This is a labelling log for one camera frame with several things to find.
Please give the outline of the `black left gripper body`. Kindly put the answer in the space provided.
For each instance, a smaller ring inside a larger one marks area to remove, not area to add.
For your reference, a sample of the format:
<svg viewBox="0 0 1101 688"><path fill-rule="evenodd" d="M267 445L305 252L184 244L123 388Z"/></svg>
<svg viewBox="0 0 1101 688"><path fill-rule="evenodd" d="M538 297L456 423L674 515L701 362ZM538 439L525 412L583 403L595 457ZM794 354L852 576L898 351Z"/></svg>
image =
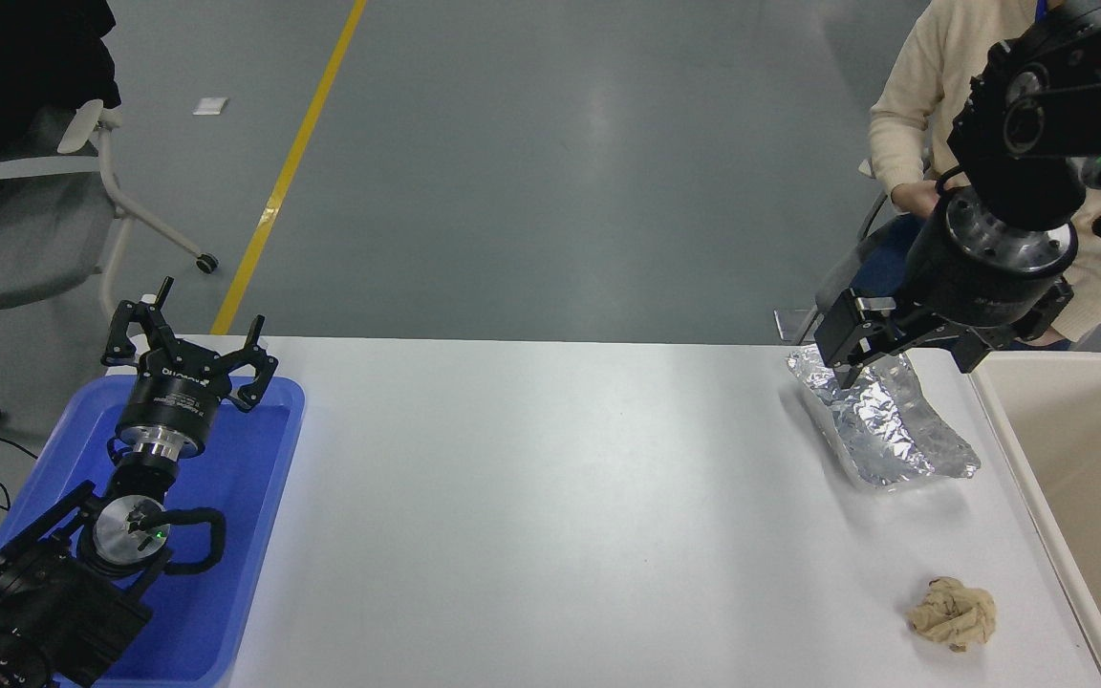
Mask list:
<svg viewBox="0 0 1101 688"><path fill-rule="evenodd" d="M144 428L165 428L184 436L187 444L205 444L231 389L230 376L207 374L203 365L179 369L162 350L142 354L117 436L133 441Z"/></svg>

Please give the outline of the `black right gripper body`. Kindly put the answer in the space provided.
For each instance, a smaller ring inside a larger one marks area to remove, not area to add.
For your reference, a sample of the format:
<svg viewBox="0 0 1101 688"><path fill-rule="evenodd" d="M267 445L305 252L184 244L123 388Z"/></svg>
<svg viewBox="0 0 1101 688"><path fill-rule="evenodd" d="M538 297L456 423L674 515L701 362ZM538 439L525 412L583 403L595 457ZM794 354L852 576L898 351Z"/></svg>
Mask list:
<svg viewBox="0 0 1101 688"><path fill-rule="evenodd" d="M1012 325L1075 256L1071 223L1024 229L1001 221L978 196L945 196L909 249L901 295L957 325Z"/></svg>

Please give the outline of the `person's right hand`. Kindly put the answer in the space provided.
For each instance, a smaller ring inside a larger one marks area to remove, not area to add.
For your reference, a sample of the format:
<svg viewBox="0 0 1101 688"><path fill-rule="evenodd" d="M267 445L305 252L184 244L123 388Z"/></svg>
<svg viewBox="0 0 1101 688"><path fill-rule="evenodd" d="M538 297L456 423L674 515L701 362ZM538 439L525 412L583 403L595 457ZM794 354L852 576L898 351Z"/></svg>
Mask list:
<svg viewBox="0 0 1101 688"><path fill-rule="evenodd" d="M896 208L922 219L930 217L939 199L935 182L901 183L890 193L890 200Z"/></svg>

